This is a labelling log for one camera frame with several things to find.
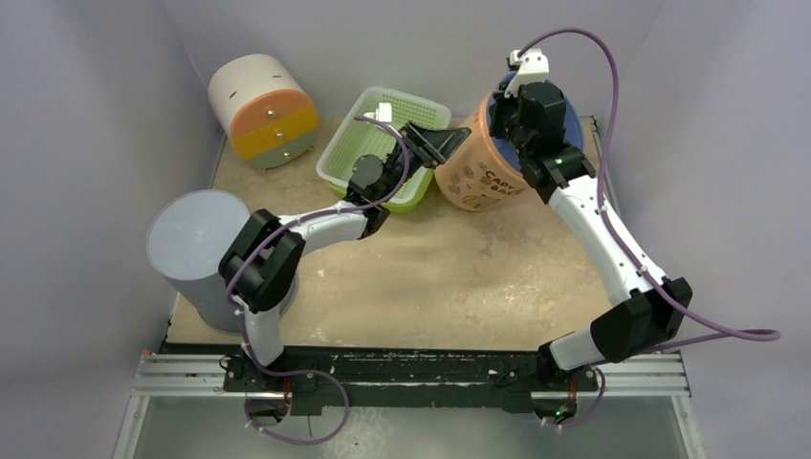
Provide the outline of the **blue plastic bucket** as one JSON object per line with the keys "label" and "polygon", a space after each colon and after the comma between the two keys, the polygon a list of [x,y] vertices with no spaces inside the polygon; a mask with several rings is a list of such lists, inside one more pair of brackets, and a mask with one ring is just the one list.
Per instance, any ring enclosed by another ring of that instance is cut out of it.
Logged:
{"label": "blue plastic bucket", "polygon": [[[507,86],[507,84],[510,81],[510,79],[512,78],[512,76],[513,76],[513,74],[505,76],[503,78],[503,80],[499,83],[496,91],[499,91],[502,88],[503,85]],[[490,100],[489,106],[488,106],[488,122],[489,122],[490,135],[491,135],[491,106],[493,104],[493,94],[496,91],[494,91],[491,94],[491,100]],[[567,145],[565,147],[573,146],[573,147],[577,147],[578,149],[583,149],[583,147],[584,147],[584,139],[583,139],[582,128],[580,126],[578,115],[576,114],[575,109],[573,108],[573,106],[570,103],[570,101],[568,100],[568,98],[564,94],[563,94],[563,96],[565,98],[566,106],[567,106],[567,112],[566,112],[566,116],[565,116],[565,120],[564,120],[564,127],[565,127],[564,139],[567,142]],[[499,139],[495,139],[495,138],[492,138],[492,139],[494,140],[494,143],[495,143],[497,149],[500,151],[501,155],[508,162],[508,164],[510,166],[512,166],[516,171],[520,172],[522,170],[522,168],[523,168],[521,160],[524,159],[524,158],[529,158],[531,156],[518,156],[516,154],[516,151],[512,148],[512,146],[507,141],[499,140]]]}

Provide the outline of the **orange capybara bucket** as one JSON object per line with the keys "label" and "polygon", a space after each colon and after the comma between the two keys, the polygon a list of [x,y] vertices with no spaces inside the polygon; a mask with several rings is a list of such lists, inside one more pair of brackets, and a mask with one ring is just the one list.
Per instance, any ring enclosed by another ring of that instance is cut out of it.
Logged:
{"label": "orange capybara bucket", "polygon": [[490,96],[485,96],[461,123],[471,133],[450,159],[434,172],[436,184],[444,196],[455,206],[468,211],[491,208],[529,189],[490,137],[490,100]]}

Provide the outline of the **grey plastic bucket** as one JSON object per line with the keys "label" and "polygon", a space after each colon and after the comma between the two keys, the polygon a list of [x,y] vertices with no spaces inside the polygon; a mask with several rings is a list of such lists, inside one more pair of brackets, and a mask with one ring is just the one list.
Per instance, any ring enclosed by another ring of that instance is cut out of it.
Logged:
{"label": "grey plastic bucket", "polygon": [[232,335],[240,331],[239,319],[226,301],[226,283],[218,267],[250,215],[244,202],[226,191],[193,191],[162,210],[146,242],[152,266],[200,318]]}

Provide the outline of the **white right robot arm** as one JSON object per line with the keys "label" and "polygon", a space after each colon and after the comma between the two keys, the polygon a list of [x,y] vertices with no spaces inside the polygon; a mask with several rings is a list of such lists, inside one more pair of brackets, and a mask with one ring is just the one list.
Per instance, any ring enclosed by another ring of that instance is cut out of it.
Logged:
{"label": "white right robot arm", "polygon": [[617,241],[626,233],[622,224],[606,227],[604,218],[615,211],[598,189],[594,166],[564,138],[567,111],[563,92],[550,82],[515,91],[502,82],[488,110],[491,136],[509,143],[523,180],[575,233],[611,305],[587,327],[540,346],[537,376],[551,389],[570,382],[575,369],[624,361],[674,338],[684,316],[662,295],[683,306],[692,299],[685,278],[669,278],[633,239]]}

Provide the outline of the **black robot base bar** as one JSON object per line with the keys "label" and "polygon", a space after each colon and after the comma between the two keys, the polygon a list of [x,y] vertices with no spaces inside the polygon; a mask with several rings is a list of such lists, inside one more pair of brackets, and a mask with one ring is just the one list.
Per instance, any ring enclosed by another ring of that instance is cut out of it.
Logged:
{"label": "black robot base bar", "polygon": [[577,398],[601,389],[581,367],[549,378],[536,351],[363,348],[289,345],[266,371],[236,344],[171,343],[162,355],[212,357],[224,389],[251,399],[282,393],[295,415],[325,407],[497,408],[511,414],[570,418]]}

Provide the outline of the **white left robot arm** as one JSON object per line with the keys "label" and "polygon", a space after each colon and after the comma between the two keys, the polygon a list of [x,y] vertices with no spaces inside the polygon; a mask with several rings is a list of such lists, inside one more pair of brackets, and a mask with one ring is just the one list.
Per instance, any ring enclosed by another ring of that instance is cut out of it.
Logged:
{"label": "white left robot arm", "polygon": [[341,200],[299,215],[255,211],[219,263],[227,299],[242,320],[241,346],[252,360],[248,378],[260,390],[272,391],[284,382],[279,321],[301,259],[376,233],[390,214],[385,203],[405,182],[422,168],[445,164],[471,134],[466,127],[428,129],[413,122],[399,130],[383,129],[394,138],[394,148],[385,158],[365,154],[355,160]]}

